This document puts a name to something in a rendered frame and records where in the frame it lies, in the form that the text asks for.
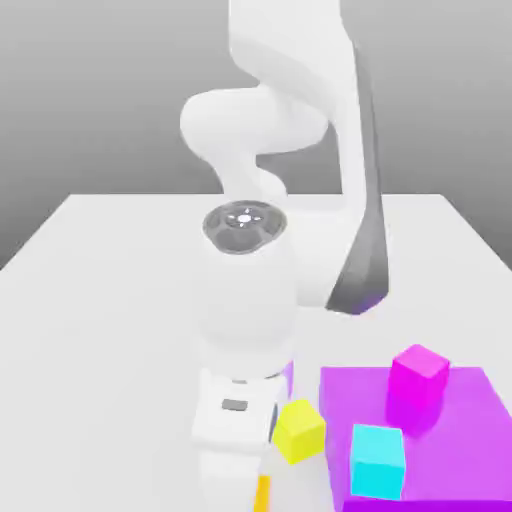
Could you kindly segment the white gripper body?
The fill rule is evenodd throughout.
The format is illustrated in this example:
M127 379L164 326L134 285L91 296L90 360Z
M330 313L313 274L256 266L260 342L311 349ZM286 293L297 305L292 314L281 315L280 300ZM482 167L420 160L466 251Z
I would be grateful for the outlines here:
M263 451L200 449L199 486L203 512L253 512Z

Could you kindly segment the small orange cube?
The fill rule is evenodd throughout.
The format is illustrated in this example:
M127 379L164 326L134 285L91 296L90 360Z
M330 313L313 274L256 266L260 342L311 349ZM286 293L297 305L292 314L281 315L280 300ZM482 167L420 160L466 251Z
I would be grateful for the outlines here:
M271 477L260 475L254 500L253 512L269 512Z

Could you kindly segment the small yellow cube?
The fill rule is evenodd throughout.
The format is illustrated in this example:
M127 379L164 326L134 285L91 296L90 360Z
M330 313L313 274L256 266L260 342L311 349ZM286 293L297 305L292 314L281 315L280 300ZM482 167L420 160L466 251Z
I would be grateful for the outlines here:
M326 421L307 399L287 403L276 423L272 442L291 465L324 452Z

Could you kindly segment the small cyan cube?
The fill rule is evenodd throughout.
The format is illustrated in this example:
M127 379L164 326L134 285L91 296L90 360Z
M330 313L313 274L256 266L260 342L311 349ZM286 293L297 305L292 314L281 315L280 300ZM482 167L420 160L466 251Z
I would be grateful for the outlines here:
M406 473L402 430L354 424L349 468L352 496L400 500Z

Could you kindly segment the small magenta cube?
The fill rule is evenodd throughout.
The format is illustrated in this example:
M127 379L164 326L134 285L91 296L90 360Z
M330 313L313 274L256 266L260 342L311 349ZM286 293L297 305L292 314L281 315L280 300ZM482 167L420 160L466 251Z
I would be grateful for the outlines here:
M386 419L411 437L421 437L437 422L449 380L450 361L414 344L398 354L389 371Z

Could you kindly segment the large purple box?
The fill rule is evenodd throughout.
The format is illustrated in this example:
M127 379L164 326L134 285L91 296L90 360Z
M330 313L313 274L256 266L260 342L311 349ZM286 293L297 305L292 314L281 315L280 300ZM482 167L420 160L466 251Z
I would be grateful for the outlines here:
M388 392L386 367L324 367L319 408L335 512L512 512L512 416L484 371L451 369L440 402L414 409ZM402 430L399 501L350 493L356 424Z

